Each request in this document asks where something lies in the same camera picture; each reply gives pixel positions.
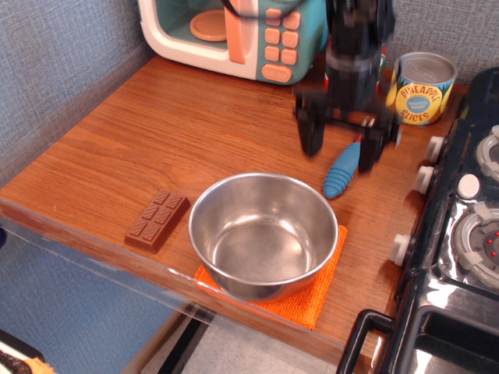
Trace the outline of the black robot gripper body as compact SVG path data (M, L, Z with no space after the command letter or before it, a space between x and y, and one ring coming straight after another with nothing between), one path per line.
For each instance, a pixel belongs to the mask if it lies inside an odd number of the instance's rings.
M374 124L367 127L381 135L383 141L400 142L398 118L376 97L383 63L382 50L367 58L327 52L323 90L298 90L295 93L295 117L303 150L320 150L324 126L334 121L348 123L355 113L365 113L373 119Z

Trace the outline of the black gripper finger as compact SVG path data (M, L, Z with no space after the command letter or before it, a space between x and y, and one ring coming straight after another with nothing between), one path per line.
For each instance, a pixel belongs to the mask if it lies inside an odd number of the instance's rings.
M324 142L324 122L314 115L298 115L299 138L303 153L314 157Z
M360 144L359 173L366 173L372 170L374 164L380 159L388 142L389 138L382 130L367 129L364 132Z

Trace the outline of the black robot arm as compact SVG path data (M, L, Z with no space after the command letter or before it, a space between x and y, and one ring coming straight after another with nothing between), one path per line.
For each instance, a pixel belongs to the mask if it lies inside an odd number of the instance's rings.
M365 114L359 172L368 172L390 142L400 139L397 115L377 98L384 43L395 29L390 1L328 1L327 89L296 93L295 116L303 153L315 156L327 124Z

